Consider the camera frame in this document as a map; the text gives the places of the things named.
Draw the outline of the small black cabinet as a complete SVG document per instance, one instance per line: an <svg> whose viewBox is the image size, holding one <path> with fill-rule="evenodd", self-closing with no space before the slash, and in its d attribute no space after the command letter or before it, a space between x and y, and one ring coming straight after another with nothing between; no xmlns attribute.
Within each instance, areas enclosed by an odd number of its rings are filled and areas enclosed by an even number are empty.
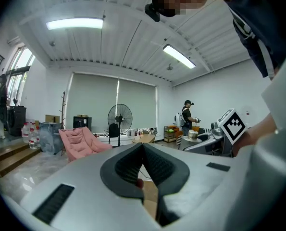
<svg viewBox="0 0 286 231"><path fill-rule="evenodd" d="M73 117L73 128L87 127L90 131L92 125L92 118L89 116L74 116Z"/></svg>

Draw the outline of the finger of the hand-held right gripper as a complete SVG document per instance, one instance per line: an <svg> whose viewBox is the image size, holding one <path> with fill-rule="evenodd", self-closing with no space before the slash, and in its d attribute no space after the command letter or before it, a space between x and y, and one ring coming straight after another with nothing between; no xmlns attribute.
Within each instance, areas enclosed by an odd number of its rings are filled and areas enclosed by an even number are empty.
<svg viewBox="0 0 286 231"><path fill-rule="evenodd" d="M224 138L216 140L214 137L210 137L206 141L185 148L184 151L195 154L219 155L222 153L223 145Z"/></svg>
<svg viewBox="0 0 286 231"><path fill-rule="evenodd" d="M198 139L201 141L216 140L215 136L211 132L199 134Z"/></svg>

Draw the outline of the long ceiling light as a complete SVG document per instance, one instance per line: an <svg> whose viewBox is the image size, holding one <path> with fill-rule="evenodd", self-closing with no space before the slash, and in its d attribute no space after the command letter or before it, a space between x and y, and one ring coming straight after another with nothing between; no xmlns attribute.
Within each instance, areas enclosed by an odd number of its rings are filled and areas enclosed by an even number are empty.
<svg viewBox="0 0 286 231"><path fill-rule="evenodd" d="M177 61L188 67L189 69L193 69L196 67L196 65L189 60L186 56L184 56L180 51L172 47L171 45L167 44L164 46L163 51L175 58Z"/></svg>
<svg viewBox="0 0 286 231"><path fill-rule="evenodd" d="M48 30L62 28L95 28L102 29L103 19L96 18L69 18L50 21L46 23Z"/></svg>

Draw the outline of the tall window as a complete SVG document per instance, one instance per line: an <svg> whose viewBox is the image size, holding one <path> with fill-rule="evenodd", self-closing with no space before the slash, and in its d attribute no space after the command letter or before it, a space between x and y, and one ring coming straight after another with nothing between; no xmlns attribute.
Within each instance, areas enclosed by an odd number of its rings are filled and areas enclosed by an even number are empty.
<svg viewBox="0 0 286 231"><path fill-rule="evenodd" d="M8 105L20 105L24 85L27 80L28 71L35 60L35 55L26 46L17 49L9 65L6 75L8 77Z"/></svg>

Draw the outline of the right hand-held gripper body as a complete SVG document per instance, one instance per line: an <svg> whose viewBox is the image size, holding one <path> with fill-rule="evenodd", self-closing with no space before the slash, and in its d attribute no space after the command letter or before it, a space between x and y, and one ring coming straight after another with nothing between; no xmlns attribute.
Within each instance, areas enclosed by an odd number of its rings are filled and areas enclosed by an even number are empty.
<svg viewBox="0 0 286 231"><path fill-rule="evenodd" d="M223 146L226 141L233 146L246 130L246 123L235 108L229 108L216 122L211 123L212 135L224 137Z"/></svg>

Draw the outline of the black standing fan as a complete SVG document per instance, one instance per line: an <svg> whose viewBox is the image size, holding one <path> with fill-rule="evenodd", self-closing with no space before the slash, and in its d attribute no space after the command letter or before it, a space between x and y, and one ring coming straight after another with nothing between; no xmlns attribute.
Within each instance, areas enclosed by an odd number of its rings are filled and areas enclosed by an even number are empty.
<svg viewBox="0 0 286 231"><path fill-rule="evenodd" d="M128 132L132 126L133 116L130 108L125 104L117 104L111 108L107 117L108 125L112 123L118 124L120 128L120 136L118 139L118 146L121 146L121 135Z"/></svg>

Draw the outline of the low wooden table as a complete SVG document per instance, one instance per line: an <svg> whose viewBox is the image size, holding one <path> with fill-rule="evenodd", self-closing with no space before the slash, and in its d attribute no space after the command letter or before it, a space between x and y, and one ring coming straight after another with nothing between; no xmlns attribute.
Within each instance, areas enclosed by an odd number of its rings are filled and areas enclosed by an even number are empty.
<svg viewBox="0 0 286 231"><path fill-rule="evenodd" d="M132 143L154 143L156 136L152 134L142 134L135 136L132 139Z"/></svg>

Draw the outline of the wooden coat rack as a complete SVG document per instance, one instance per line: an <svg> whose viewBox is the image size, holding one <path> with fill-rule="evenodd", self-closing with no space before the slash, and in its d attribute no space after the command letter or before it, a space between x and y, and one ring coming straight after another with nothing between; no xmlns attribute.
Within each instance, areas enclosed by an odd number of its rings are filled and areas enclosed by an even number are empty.
<svg viewBox="0 0 286 231"><path fill-rule="evenodd" d="M65 106L66 106L66 103L65 103L65 91L62 93L62 107L61 107L61 129L64 129L65 128L65 125L64 125L64 110L65 110Z"/></svg>

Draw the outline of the grey roller blind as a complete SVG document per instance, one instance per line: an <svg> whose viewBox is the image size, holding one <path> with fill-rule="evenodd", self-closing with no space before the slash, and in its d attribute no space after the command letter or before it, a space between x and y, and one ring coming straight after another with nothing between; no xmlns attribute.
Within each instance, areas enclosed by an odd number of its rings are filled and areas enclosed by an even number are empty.
<svg viewBox="0 0 286 231"><path fill-rule="evenodd" d="M132 113L132 129L156 127L156 89L154 86L121 79L118 103Z"/></svg>
<svg viewBox="0 0 286 231"><path fill-rule="evenodd" d="M77 115L92 118L91 131L102 133L108 128L108 113L116 105L118 79L74 74L66 106L66 127L73 128Z"/></svg>

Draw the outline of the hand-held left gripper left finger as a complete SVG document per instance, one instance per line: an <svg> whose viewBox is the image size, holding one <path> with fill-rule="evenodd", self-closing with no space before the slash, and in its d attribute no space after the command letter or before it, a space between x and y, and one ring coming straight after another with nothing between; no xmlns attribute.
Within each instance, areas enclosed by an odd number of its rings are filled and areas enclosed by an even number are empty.
<svg viewBox="0 0 286 231"><path fill-rule="evenodd" d="M22 220L32 231L157 231L158 223L138 199L117 196L102 182L100 168L130 145L68 163L42 181L20 202ZM47 224L34 212L60 185L73 187L61 209Z"/></svg>

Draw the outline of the wooden steps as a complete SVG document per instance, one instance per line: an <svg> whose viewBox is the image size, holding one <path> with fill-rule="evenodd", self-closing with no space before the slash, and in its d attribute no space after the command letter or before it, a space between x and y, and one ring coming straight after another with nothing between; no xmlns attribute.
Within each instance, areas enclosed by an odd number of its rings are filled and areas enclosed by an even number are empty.
<svg viewBox="0 0 286 231"><path fill-rule="evenodd" d="M24 142L0 148L0 178L40 152L40 148L31 149L29 144Z"/></svg>

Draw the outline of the group of small bottles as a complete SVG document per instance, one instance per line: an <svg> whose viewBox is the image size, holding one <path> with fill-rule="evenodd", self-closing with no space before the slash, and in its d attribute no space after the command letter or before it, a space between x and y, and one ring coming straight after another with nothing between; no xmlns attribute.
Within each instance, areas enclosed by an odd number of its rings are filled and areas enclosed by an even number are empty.
<svg viewBox="0 0 286 231"><path fill-rule="evenodd" d="M129 129L127 132L128 137L135 137L135 136L140 136L142 134L143 130L142 129Z"/></svg>

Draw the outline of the person's right forearm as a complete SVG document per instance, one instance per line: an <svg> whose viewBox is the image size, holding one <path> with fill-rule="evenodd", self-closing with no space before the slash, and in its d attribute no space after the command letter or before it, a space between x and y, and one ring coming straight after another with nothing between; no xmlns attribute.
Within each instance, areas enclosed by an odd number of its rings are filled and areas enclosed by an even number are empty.
<svg viewBox="0 0 286 231"><path fill-rule="evenodd" d="M242 147L255 145L256 142L267 134L274 133L277 129L272 115L269 113L261 122L246 130L242 136L234 143L232 155L236 157Z"/></svg>

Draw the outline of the black washing machine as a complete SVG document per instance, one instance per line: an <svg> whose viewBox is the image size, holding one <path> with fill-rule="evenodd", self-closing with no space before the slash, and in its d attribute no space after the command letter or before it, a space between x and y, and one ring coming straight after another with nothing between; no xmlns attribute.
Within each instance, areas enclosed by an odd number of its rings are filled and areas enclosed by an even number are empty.
<svg viewBox="0 0 286 231"><path fill-rule="evenodd" d="M22 128L25 123L26 107L8 106L7 107L7 129L12 136L22 136Z"/></svg>

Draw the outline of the grey marbled slab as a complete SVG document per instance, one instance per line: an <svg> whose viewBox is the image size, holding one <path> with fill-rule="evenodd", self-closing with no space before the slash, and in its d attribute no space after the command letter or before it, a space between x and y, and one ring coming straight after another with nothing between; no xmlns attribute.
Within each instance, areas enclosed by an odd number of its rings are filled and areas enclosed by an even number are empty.
<svg viewBox="0 0 286 231"><path fill-rule="evenodd" d="M39 139L41 150L48 154L56 155L63 148L59 130L61 123L40 123Z"/></svg>

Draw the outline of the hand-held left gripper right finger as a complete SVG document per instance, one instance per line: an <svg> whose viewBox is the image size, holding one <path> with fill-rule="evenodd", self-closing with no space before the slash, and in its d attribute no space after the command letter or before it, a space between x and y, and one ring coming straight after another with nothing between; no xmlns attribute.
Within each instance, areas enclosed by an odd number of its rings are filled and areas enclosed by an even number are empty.
<svg viewBox="0 0 286 231"><path fill-rule="evenodd" d="M143 231L231 231L231 212L248 169L235 158L187 153L144 143L144 167L158 187L158 220Z"/></svg>

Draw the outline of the black backpack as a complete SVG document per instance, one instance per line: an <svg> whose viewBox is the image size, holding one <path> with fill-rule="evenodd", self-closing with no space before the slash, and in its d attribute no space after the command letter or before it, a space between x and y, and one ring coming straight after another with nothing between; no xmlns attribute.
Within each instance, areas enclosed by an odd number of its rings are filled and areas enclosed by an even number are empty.
<svg viewBox="0 0 286 231"><path fill-rule="evenodd" d="M109 138L118 138L120 136L120 128L118 124L112 123L109 125Z"/></svg>

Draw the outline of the person's dark clothed body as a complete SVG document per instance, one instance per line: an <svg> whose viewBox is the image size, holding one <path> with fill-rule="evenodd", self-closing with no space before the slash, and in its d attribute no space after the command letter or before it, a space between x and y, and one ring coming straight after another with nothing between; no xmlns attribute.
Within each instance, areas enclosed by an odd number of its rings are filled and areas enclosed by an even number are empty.
<svg viewBox="0 0 286 231"><path fill-rule="evenodd" d="M286 59L286 0L225 0L234 28L263 77L268 71L258 42L268 50L273 68Z"/></svg>

